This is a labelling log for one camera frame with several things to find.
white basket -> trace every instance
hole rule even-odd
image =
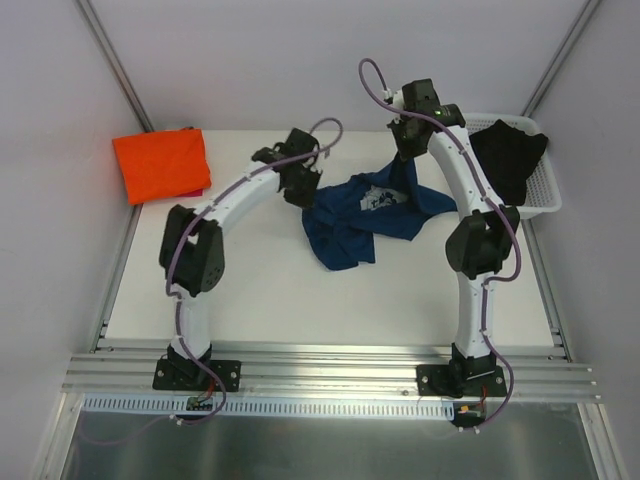
[[[467,121],[469,134],[490,127],[496,120],[502,120],[507,125],[522,130],[527,135],[540,133],[538,124],[527,117],[493,115],[489,113],[467,113],[464,114],[464,118]],[[518,207],[520,218],[526,220],[535,217],[539,213],[556,212],[561,206],[562,199],[560,198],[556,177],[551,168],[551,161],[545,153],[533,172],[533,175],[527,180],[527,199],[524,205]]]

orange cloth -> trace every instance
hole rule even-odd
[[[199,129],[115,138],[113,148],[131,205],[211,186]]]

blue t-shirt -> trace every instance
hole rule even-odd
[[[451,197],[418,185],[414,160],[399,155],[377,173],[321,188],[302,211],[311,249],[329,270],[375,263],[373,234],[413,240],[431,217],[456,211]]]

cable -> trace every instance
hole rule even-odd
[[[518,239],[516,238],[516,234],[513,231],[513,227],[511,227],[511,223],[509,223],[509,220],[504,215],[504,213],[502,212],[500,207],[498,207],[498,205],[496,205],[490,198],[487,197],[487,191],[484,188],[484,185],[482,184],[482,182],[480,181],[480,177],[478,176],[478,172],[477,172],[477,170],[475,168],[475,165],[473,164],[473,160],[469,156],[469,153],[466,151],[466,149],[464,148],[464,145],[462,145],[462,142],[460,142],[458,137],[456,137],[455,134],[449,128],[447,128],[444,124],[442,124],[441,122],[437,121],[434,118],[428,117],[426,115],[422,115],[420,113],[408,112],[408,111],[405,111],[405,110],[400,110],[400,109],[395,108],[395,107],[393,107],[391,105],[387,105],[382,99],[380,99],[373,92],[373,90],[371,90],[371,87],[369,87],[369,85],[367,84],[366,79],[364,78],[363,67],[367,63],[369,65],[371,65],[376,70],[376,72],[378,74],[378,77],[380,78],[380,82],[382,83],[383,89],[384,90],[387,89],[387,84],[386,84],[386,82],[384,80],[384,77],[382,75],[382,72],[380,71],[380,68],[378,67],[376,62],[374,60],[370,59],[370,58],[363,58],[362,60],[360,60],[360,63],[358,64],[358,75],[360,76],[360,82],[362,83],[362,86],[364,87],[364,89],[367,92],[367,94],[373,99],[374,102],[376,102],[378,105],[380,105],[385,110],[393,112],[393,113],[395,113],[397,115],[402,115],[402,116],[405,116],[405,117],[418,118],[420,120],[424,120],[426,122],[429,122],[432,125],[436,126],[438,128],[438,130],[440,130],[445,135],[447,135],[447,137],[449,137],[449,139],[453,142],[453,144],[456,146],[456,148],[458,148],[458,151],[459,151],[460,155],[462,155],[462,157],[465,159],[465,161],[467,163],[467,166],[469,167],[469,170],[471,172],[471,176],[473,177],[473,181],[475,182],[476,187],[478,188],[478,191],[480,192],[480,196],[487,203],[487,205],[489,205],[489,207],[494,212],[496,212],[496,214],[498,215],[498,217],[500,218],[500,220],[504,224],[505,229],[507,230],[507,234],[509,235],[509,238],[511,239],[511,243],[513,244],[513,249],[514,249],[515,254],[516,254],[516,267],[515,267],[515,270],[514,270],[513,274],[510,275],[509,277],[491,276],[491,277],[488,277],[482,283],[482,314],[481,314],[481,322],[480,322],[480,324],[481,324],[481,332],[480,333],[482,334],[482,338],[484,339],[484,342],[487,345],[487,348],[491,351],[491,353],[493,353],[496,356],[496,358],[498,360],[500,360],[504,364],[504,366],[506,367],[507,371],[509,372],[509,389],[507,390],[507,396],[504,398],[503,402],[496,409],[496,411],[493,412],[483,422],[483,424],[489,423],[489,422],[493,421],[493,419],[495,419],[504,410],[504,408],[507,406],[507,404],[511,400],[511,397],[513,395],[513,388],[514,388],[514,384],[515,384],[515,376],[514,376],[514,373],[513,373],[513,368],[511,367],[511,365],[509,364],[507,359],[504,358],[504,356],[501,355],[498,352],[498,350],[493,346],[493,344],[491,343],[491,340],[487,336],[487,316],[488,316],[487,315],[487,310],[488,310],[488,304],[489,304],[488,289],[489,289],[489,283],[490,282],[512,282],[513,280],[518,278],[518,276],[520,275],[520,271],[522,270],[522,252],[520,250],[520,245],[518,244]]]
[[[284,158],[282,160],[278,160],[276,162],[270,163],[269,165],[264,165],[262,167],[259,167],[259,168],[255,169],[254,171],[252,171],[248,175],[242,177],[240,180],[238,180],[235,183],[233,183],[230,187],[228,187],[220,195],[218,195],[213,200],[211,205],[208,205],[202,212],[200,212],[189,223],[189,225],[187,225],[187,228],[184,230],[184,232],[182,233],[182,236],[180,237],[180,240],[178,241],[178,245],[176,246],[176,250],[173,253],[173,257],[171,258],[171,263],[169,264],[169,270],[167,271],[167,279],[166,279],[166,282],[165,282],[165,292],[166,292],[166,294],[169,297],[175,297],[176,298],[176,308],[175,308],[175,316],[174,316],[176,335],[178,336],[178,339],[179,339],[179,342],[180,342],[180,346],[182,347],[184,352],[187,354],[187,357],[189,358],[189,360],[191,360],[193,363],[195,363],[202,371],[204,371],[209,377],[211,377],[212,381],[214,381],[214,382],[216,382],[218,384],[218,386],[220,387],[220,391],[222,392],[222,401],[216,406],[216,408],[212,409],[211,412],[209,412],[207,415],[205,415],[202,418],[197,419],[197,420],[179,419],[178,420],[178,425],[199,425],[201,423],[204,423],[207,420],[209,420],[211,417],[216,415],[220,410],[222,410],[222,408],[224,407],[224,405],[227,402],[227,390],[225,389],[224,384],[222,383],[222,380],[220,379],[220,377],[218,377],[218,375],[216,375],[215,372],[213,372],[209,367],[207,367],[205,364],[200,362],[193,355],[193,353],[189,349],[189,346],[186,344],[186,342],[184,341],[184,338],[182,337],[182,321],[181,321],[182,318],[181,318],[181,314],[182,314],[183,298],[182,298],[182,295],[180,294],[180,292],[175,291],[175,290],[171,290],[171,285],[173,283],[173,276],[175,274],[176,266],[178,265],[178,258],[180,257],[180,254],[182,253],[182,249],[184,248],[185,244],[187,243],[189,235],[191,234],[191,232],[193,231],[195,226],[198,224],[198,222],[200,220],[202,220],[205,216],[207,216],[209,213],[215,211],[215,207],[218,206],[220,204],[220,202],[222,202],[222,200],[224,200],[226,197],[228,197],[231,193],[233,193],[236,189],[238,189],[245,182],[248,182],[250,179],[252,179],[256,175],[259,175],[259,174],[261,174],[261,173],[263,173],[263,172],[265,172],[267,170],[272,170],[274,168],[281,167],[281,166],[284,166],[284,165],[288,165],[290,163],[295,163],[295,162],[299,162],[301,160],[306,160],[307,158],[311,158],[311,157],[313,157],[315,155],[319,155],[321,153],[329,152],[329,150],[331,148],[333,148],[340,141],[340,139],[342,138],[342,134],[344,133],[344,127],[342,125],[342,122],[340,120],[338,120],[337,118],[334,118],[334,117],[326,117],[326,118],[323,118],[322,120],[320,120],[319,122],[317,122],[312,127],[312,131],[315,130],[316,128],[318,128],[320,125],[323,125],[323,124],[328,123],[328,122],[335,123],[336,126],[338,127],[338,134],[336,135],[336,138],[331,143],[329,143],[328,145],[326,145],[326,146],[324,146],[322,148],[319,148],[318,150],[314,150],[313,152],[310,152],[310,153],[305,153],[303,155],[296,155],[294,157]],[[142,426],[139,430],[133,432],[132,434],[130,434],[130,435],[124,437],[124,438],[121,438],[121,439],[118,439],[118,440],[106,440],[105,441],[105,440],[94,440],[92,438],[87,437],[87,435],[84,433],[84,430],[82,428],[83,427],[83,423],[84,423],[84,416],[83,416],[83,414],[81,412],[80,416],[78,418],[78,425],[77,425],[76,433],[77,433],[78,437],[81,438],[84,442],[90,443],[92,445],[102,446],[102,447],[112,447],[112,446],[116,446],[116,445],[121,445],[121,444],[126,443],[126,442],[128,442],[130,440],[133,440],[134,438],[139,437],[144,432],[149,430],[149,428],[151,428],[153,425],[155,425],[156,423],[160,422],[161,420],[167,420],[167,419],[173,419],[173,418],[175,418],[174,415],[170,415],[170,416],[161,415],[161,416],[158,416],[158,417],[154,418],[153,420],[151,420],[150,422],[148,422],[146,425]]]
[[[284,158],[282,160],[278,160],[278,161],[270,163],[268,165],[264,165],[262,167],[259,167],[259,168],[255,169],[254,171],[252,171],[248,175],[243,176],[241,179],[239,179],[238,181],[233,183],[230,187],[228,187],[226,190],[224,190],[220,195],[218,195],[213,200],[211,205],[208,205],[206,208],[203,209],[202,212],[200,212],[198,215],[196,215],[196,217],[189,223],[189,225],[187,225],[187,228],[184,230],[184,232],[182,232],[182,236],[180,237],[180,240],[178,241],[178,245],[176,246],[176,250],[173,253],[173,257],[171,258],[171,262],[169,264],[169,269],[167,271],[167,279],[166,279],[166,283],[165,283],[165,292],[169,297],[175,297],[176,298],[175,328],[176,328],[176,335],[178,337],[178,341],[180,342],[180,346],[182,347],[184,352],[187,354],[187,357],[189,358],[189,360],[191,360],[193,363],[195,363],[202,371],[204,371],[207,375],[209,375],[218,384],[218,386],[220,387],[220,391],[222,392],[222,402],[215,409],[213,409],[210,413],[208,413],[206,416],[204,416],[203,418],[200,418],[198,420],[180,420],[181,423],[184,423],[186,425],[197,425],[197,424],[203,423],[203,422],[207,421],[209,418],[213,417],[220,410],[222,410],[222,408],[224,407],[224,405],[226,404],[226,401],[227,401],[227,391],[226,391],[226,389],[225,389],[225,387],[224,387],[224,385],[222,383],[222,380],[220,380],[220,378],[209,367],[207,367],[205,364],[200,362],[193,355],[193,353],[189,349],[188,345],[184,341],[184,338],[182,337],[181,310],[182,310],[183,298],[182,298],[182,295],[180,294],[180,292],[171,289],[171,285],[173,284],[173,276],[175,274],[175,269],[176,269],[176,266],[178,264],[178,258],[180,257],[180,254],[182,253],[182,249],[184,248],[185,244],[187,243],[189,235],[191,234],[191,232],[193,231],[195,226],[198,224],[198,222],[200,222],[209,213],[215,211],[215,207],[218,206],[222,200],[224,200],[227,196],[229,196],[231,193],[233,193],[236,189],[238,189],[244,183],[248,182],[250,179],[252,179],[256,175],[259,175],[259,174],[261,174],[261,173],[263,173],[263,172],[265,172],[267,170],[272,170],[274,168],[277,168],[277,167],[280,167],[280,166],[284,166],[284,165],[288,165],[290,163],[295,163],[295,162],[299,162],[301,160],[306,160],[306,159],[311,158],[311,157],[313,157],[315,155],[319,155],[320,153],[328,152],[332,147],[334,147],[340,141],[340,139],[342,138],[342,134],[344,133],[344,127],[342,126],[342,122],[340,122],[340,120],[338,120],[337,118],[333,118],[333,117],[323,118],[322,120],[317,122],[312,127],[312,131],[315,130],[316,128],[318,128],[320,125],[323,125],[324,123],[327,123],[327,122],[333,122],[338,127],[338,134],[336,135],[336,138],[331,143],[329,143],[328,145],[326,145],[326,146],[324,146],[324,147],[322,147],[322,148],[320,148],[318,150],[314,150],[313,152],[310,152],[310,153],[305,153],[305,154],[302,154],[302,155],[296,155],[296,156],[293,156],[293,157]]]

black cloth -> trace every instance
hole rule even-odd
[[[487,180],[506,205],[524,205],[527,179],[533,174],[549,139],[530,136],[498,120],[470,137]]]

